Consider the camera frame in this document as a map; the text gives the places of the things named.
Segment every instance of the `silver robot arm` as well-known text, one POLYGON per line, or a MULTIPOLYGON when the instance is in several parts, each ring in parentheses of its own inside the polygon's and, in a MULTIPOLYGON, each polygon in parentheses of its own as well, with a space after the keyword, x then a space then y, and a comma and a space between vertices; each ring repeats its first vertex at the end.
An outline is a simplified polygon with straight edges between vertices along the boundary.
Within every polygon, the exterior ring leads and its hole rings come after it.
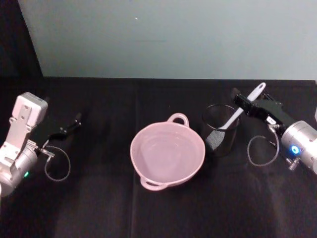
MULTIPOLYGON (((48 104, 27 92, 15 101, 10 129, 0 148, 0 198, 8 196, 37 162, 38 146, 29 140, 33 129, 43 120, 48 104)), ((54 154, 41 151, 53 157, 54 154)))

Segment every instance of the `light blue wall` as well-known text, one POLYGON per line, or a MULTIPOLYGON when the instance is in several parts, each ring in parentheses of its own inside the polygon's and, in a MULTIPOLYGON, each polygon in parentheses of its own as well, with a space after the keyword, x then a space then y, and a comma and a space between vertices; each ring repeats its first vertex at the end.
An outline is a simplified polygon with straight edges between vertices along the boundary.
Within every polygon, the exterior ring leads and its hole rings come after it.
POLYGON ((19 0, 45 76, 317 79, 316 0, 19 0))

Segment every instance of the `black tablecloth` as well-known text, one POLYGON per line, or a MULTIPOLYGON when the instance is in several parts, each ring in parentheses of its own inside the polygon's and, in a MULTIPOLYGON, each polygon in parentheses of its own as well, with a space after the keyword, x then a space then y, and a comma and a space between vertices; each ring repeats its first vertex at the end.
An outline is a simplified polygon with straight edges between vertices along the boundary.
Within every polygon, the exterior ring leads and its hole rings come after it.
MULTIPOLYGON (((267 81, 265 92, 296 120, 316 127, 317 86, 312 81, 267 81)), ((201 114, 214 103, 231 104, 237 87, 248 95, 259 81, 45 78, 3 79, 0 138, 7 134, 17 95, 49 96, 48 118, 83 126, 57 145, 72 162, 67 181, 54 183, 45 160, 1 202, 1 237, 316 237, 317 176, 295 172, 279 159, 265 168, 248 163, 251 137, 265 125, 242 116, 232 152, 206 158, 188 182, 160 192, 140 185, 129 148, 143 127, 184 113, 200 132, 201 114)))

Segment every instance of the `blue led light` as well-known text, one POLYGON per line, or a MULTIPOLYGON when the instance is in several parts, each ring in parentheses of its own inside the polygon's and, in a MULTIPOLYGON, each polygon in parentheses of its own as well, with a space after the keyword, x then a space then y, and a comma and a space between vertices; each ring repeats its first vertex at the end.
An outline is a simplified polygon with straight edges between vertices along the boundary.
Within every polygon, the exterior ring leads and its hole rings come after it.
POLYGON ((291 147, 291 150, 292 150, 294 155, 297 155, 299 153, 299 148, 296 145, 293 145, 291 147))

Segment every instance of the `cable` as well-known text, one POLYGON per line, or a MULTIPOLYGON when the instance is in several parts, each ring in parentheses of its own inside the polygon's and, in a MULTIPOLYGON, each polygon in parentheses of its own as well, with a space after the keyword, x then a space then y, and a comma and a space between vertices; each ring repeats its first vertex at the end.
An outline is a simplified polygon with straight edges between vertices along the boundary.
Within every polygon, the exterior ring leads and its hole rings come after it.
POLYGON ((52 146, 52 145, 46 145, 46 147, 50 147, 50 148, 54 148, 54 149, 60 150, 60 151, 66 156, 69 167, 68 167, 67 175, 66 175, 65 177, 63 177, 63 178, 61 178, 61 179, 52 178, 52 177, 49 175, 48 171, 47 171, 47 166, 48 166, 48 164, 49 164, 49 161, 51 160, 51 157, 49 157, 48 160, 46 161, 46 164, 45 164, 45 167, 44 167, 45 175, 46 175, 50 180, 52 180, 52 181, 54 181, 54 182, 62 182, 62 181, 64 181, 64 180, 66 180, 66 179, 68 178, 68 176, 69 176, 69 174, 70 174, 70 170, 71 170, 71 164, 70 164, 69 156, 67 155, 67 153, 66 153, 65 151, 63 151, 63 150, 60 149, 59 147, 52 146))
POLYGON ((250 146, 251 146, 251 143, 252 143, 255 139, 257 139, 257 138, 261 138, 261 139, 267 140, 267 138, 266 138, 265 136, 256 135, 256 136, 254 136, 254 137, 249 141, 248 148, 247 148, 248 159, 249 159, 249 161, 250 161, 250 163, 251 163, 252 165, 257 166, 257 167, 263 167, 263 166, 267 166, 267 165, 273 163, 273 162, 276 160, 276 158, 277 158, 277 156, 278 156, 278 153, 279 153, 279 140, 278 140, 278 137, 277 137, 276 132, 275 132, 275 131, 274 131, 274 132, 271 131, 271 132, 275 135, 275 139, 276 139, 276 153, 275 153, 273 159, 271 159, 269 162, 267 162, 267 163, 265 163, 265 164, 256 164, 256 163, 254 163, 254 162, 252 161, 251 156, 250 156, 250 146))

